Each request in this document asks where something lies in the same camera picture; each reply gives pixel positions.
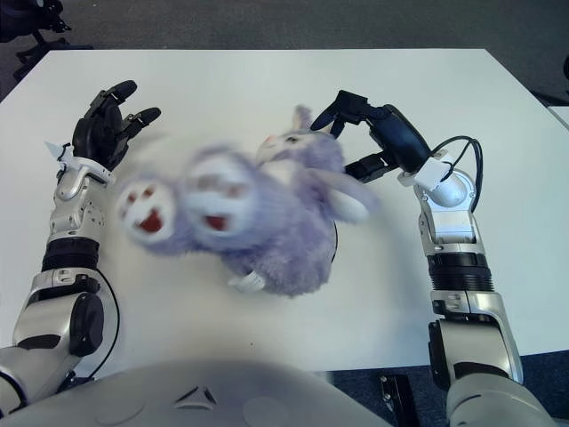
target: gray carpet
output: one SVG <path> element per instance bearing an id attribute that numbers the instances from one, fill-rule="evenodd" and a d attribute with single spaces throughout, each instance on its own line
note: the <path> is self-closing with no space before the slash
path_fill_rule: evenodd
<path id="1" fill-rule="evenodd" d="M 484 47 L 528 88 L 556 96 L 569 88 L 569 0 L 63 3 L 73 28 L 66 38 L 98 49 Z M 15 86 L 14 54 L 33 43 L 27 36 L 0 44 L 0 99 Z"/>

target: tabletop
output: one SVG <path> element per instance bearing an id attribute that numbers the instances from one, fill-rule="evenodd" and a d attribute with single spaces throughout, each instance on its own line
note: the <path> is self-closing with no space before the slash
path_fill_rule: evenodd
<path id="1" fill-rule="evenodd" d="M 548 107 L 548 110 L 569 129 L 569 107 Z"/>
<path id="2" fill-rule="evenodd" d="M 132 142 L 119 182 L 142 167 L 175 173 L 192 149 L 216 141 L 254 152 L 287 130 L 295 105 L 316 114 L 340 89 L 394 104 L 431 147 L 458 134 L 478 138 L 485 182 L 477 221 L 518 348 L 569 348 L 569 133 L 488 52 L 442 49 L 50 52 L 0 104 L 1 345 L 44 254 L 58 168 L 44 141 L 68 141 L 96 92 L 126 79 L 139 88 L 124 113 L 158 106 L 163 115 Z M 363 125 L 347 127 L 340 141 L 347 162 L 378 151 Z M 471 163 L 464 157 L 461 166 L 472 171 Z M 100 268 L 123 327 L 101 372 L 217 356 L 316 371 L 428 364 L 427 325 L 436 316 L 419 204 L 396 172 L 367 185 L 381 210 L 363 225 L 339 225 L 329 283 L 293 299 L 227 287 L 229 273 L 212 255 L 148 254 L 110 215 Z M 106 296 L 105 304 L 109 333 L 85 370 L 112 338 Z"/>

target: purple fur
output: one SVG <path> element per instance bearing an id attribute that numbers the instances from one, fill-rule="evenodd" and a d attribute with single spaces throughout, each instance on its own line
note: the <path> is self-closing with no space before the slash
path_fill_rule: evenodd
<path id="1" fill-rule="evenodd" d="M 299 201 L 283 186 L 270 176 L 257 169 L 246 157 L 231 151 L 225 147 L 204 149 L 199 151 L 188 164 L 192 168 L 207 158 L 216 155 L 227 155 L 240 164 L 257 184 L 254 191 L 260 201 L 255 206 L 255 221 L 245 231 L 235 236 L 213 236 L 206 234 L 200 229 L 195 229 L 191 239 L 199 242 L 199 245 L 211 252 L 218 254 L 227 251 L 250 250 L 256 246 L 264 245 L 273 235 L 282 232 L 295 221 L 298 212 L 301 211 Z M 183 191 L 182 184 L 177 185 L 177 193 Z"/>
<path id="2" fill-rule="evenodd" d="M 336 189 L 360 202 L 368 212 L 375 212 L 379 207 L 379 200 L 365 185 L 345 173 L 335 173 L 318 169 L 307 169 L 312 185 L 318 189 L 327 200 L 330 189 Z M 337 220 L 351 222 L 349 218 L 332 213 Z"/>
<path id="3" fill-rule="evenodd" d="M 300 129 L 279 136 L 281 145 L 270 147 L 269 142 L 267 155 L 260 165 L 221 146 L 199 151 L 188 163 L 187 171 L 215 156 L 229 157 L 238 164 L 253 183 L 251 191 L 255 197 L 252 200 L 256 204 L 251 225 L 235 235 L 206 232 L 192 224 L 190 216 L 183 211 L 180 201 L 188 191 L 186 175 L 175 183 L 153 177 L 173 191 L 178 210 L 173 236 L 144 246 L 157 254 L 188 251 L 218 254 L 239 276 L 255 271 L 265 279 L 264 290 L 273 294 L 305 294 L 326 283 L 336 249 L 334 219 L 350 221 L 349 217 L 334 212 L 330 190 L 336 189 L 354 198 L 368 211 L 377 207 L 377 199 L 368 188 L 343 173 L 344 159 L 335 138 L 328 133 L 308 130 L 309 110 L 299 106 L 296 113 Z M 306 146 L 297 142 L 295 147 L 289 147 L 288 144 L 295 141 L 287 142 L 286 138 L 295 135 L 301 137 Z M 288 186 L 258 167 L 285 159 L 294 160 L 300 166 Z"/>
<path id="4" fill-rule="evenodd" d="M 122 192 L 129 184 L 135 181 L 154 181 L 159 184 L 165 185 L 173 190 L 175 196 L 175 187 L 173 182 L 158 176 L 156 173 L 140 173 L 134 177 L 126 179 L 120 186 L 120 191 Z M 180 255 L 186 254 L 189 251 L 200 251 L 203 247 L 196 242 L 191 236 L 194 234 L 194 227 L 188 222 L 186 215 L 178 209 L 174 216 L 174 232 L 171 237 L 155 242 L 142 244 L 146 249 L 154 254 L 161 255 Z"/>
<path id="5" fill-rule="evenodd" d="M 297 105 L 294 109 L 294 115 L 298 121 L 298 129 L 309 129 L 312 124 L 312 117 L 310 115 L 310 109 L 303 105 Z"/>

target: stuffed animal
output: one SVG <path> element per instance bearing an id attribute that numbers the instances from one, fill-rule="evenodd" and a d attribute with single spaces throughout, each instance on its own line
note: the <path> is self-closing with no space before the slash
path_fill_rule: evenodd
<path id="1" fill-rule="evenodd" d="M 196 153 L 176 181 L 140 176 L 125 184 L 117 209 L 128 236 L 156 254 L 218 254 L 242 291 L 295 296 L 328 281 L 336 250 L 334 220 L 360 222 L 375 195 L 343 173 L 340 144 L 294 128 L 269 137 L 256 164 L 227 147 Z"/>

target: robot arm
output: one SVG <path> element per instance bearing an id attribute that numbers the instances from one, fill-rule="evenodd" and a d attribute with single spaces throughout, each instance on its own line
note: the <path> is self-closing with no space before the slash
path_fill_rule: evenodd
<path id="1" fill-rule="evenodd" d="M 436 384 L 450 389 L 450 425 L 555 425 L 521 385 L 523 371 L 516 342 L 501 296 L 493 289 L 473 214 L 482 185 L 478 142 L 452 138 L 432 152 L 393 106 L 375 108 L 366 98 L 344 91 L 311 129 L 332 121 L 335 136 L 345 122 L 357 125 L 365 121 L 383 149 L 348 165 L 348 174 L 368 182 L 400 167 L 399 181 L 414 186 L 421 205 L 421 242 L 434 287 L 431 302 L 433 311 L 442 316 L 429 324 L 431 368 Z M 456 162 L 441 149 L 457 139 L 466 139 L 467 146 L 474 147 L 476 181 L 455 170 Z"/>
<path id="2" fill-rule="evenodd" d="M 160 115 L 147 109 L 122 120 L 118 105 L 133 81 L 101 91 L 77 123 L 73 145 L 49 148 L 62 166 L 42 271 L 18 318 L 13 346 L 0 349 L 0 417 L 54 394 L 102 341 L 103 277 L 97 270 L 107 187 L 127 142 Z"/>

